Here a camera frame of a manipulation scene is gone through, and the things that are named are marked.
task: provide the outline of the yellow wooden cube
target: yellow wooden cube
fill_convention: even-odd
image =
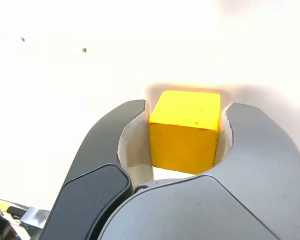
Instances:
[[[220,95],[165,91],[149,118],[152,165],[200,174],[214,165]]]

